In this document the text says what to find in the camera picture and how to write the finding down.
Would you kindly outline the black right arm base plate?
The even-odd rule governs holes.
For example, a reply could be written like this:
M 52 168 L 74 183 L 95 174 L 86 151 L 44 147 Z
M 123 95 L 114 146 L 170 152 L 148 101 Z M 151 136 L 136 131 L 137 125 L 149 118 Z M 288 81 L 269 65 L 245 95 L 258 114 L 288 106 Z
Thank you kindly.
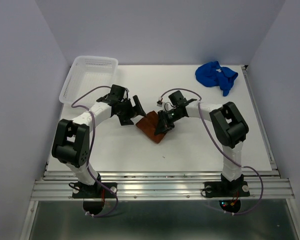
M 204 182 L 204 188 L 201 190 L 201 195 L 206 198 L 249 197 L 250 191 L 243 190 L 243 186 L 246 184 L 246 181 L 238 184 L 222 181 L 206 181 Z

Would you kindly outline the blue towel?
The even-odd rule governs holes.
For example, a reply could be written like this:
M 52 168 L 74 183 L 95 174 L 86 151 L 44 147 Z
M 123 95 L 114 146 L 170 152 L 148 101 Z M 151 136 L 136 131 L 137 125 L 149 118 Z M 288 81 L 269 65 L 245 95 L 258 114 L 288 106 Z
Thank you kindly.
M 207 88 L 219 87 L 224 97 L 233 88 L 238 73 L 229 67 L 220 66 L 218 61 L 210 61 L 197 68 L 196 80 Z

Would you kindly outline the brown towel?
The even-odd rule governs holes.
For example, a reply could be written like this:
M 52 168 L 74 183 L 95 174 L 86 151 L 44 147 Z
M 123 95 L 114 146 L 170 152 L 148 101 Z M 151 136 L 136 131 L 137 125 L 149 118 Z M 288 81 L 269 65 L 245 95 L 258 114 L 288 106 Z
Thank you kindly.
M 150 111 L 145 117 L 142 117 L 137 123 L 136 127 L 140 129 L 150 140 L 159 144 L 165 137 L 165 133 L 155 135 L 158 126 L 159 116 L 155 111 Z

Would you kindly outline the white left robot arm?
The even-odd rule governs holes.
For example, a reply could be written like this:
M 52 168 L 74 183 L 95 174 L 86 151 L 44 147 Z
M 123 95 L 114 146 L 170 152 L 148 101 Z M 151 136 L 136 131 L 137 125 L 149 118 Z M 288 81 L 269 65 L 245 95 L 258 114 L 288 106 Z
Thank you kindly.
M 118 117 L 121 126 L 133 125 L 133 118 L 146 116 L 137 95 L 129 98 L 128 89 L 116 84 L 109 90 L 91 107 L 75 100 L 71 107 L 84 112 L 73 119 L 61 119 L 57 125 L 51 154 L 77 177 L 77 182 L 69 184 L 76 197 L 96 197 L 101 189 L 110 190 L 90 164 L 96 127 L 113 116 Z

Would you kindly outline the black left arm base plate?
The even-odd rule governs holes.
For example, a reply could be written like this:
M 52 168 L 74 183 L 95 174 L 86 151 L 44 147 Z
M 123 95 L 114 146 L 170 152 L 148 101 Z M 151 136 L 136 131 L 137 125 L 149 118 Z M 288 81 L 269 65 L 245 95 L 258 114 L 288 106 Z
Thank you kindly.
M 94 185 L 86 185 L 81 182 L 70 182 L 73 199 L 114 199 L 115 196 L 97 182 Z

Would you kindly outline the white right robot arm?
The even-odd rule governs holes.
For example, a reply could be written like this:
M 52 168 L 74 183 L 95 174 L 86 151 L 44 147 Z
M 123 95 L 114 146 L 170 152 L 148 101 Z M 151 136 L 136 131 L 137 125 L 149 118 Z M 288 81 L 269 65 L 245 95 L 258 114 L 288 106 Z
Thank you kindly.
M 210 139 L 223 155 L 221 181 L 212 186 L 206 183 L 206 188 L 213 193 L 220 190 L 225 195 L 242 190 L 244 176 L 242 173 L 242 148 L 249 127 L 237 106 L 233 102 L 212 104 L 202 102 L 202 98 L 186 99 L 181 88 L 175 88 L 168 96 L 172 109 L 166 108 L 163 97 L 160 96 L 157 105 L 158 123 L 154 135 L 166 134 L 175 127 L 175 122 L 182 118 L 201 119 Z

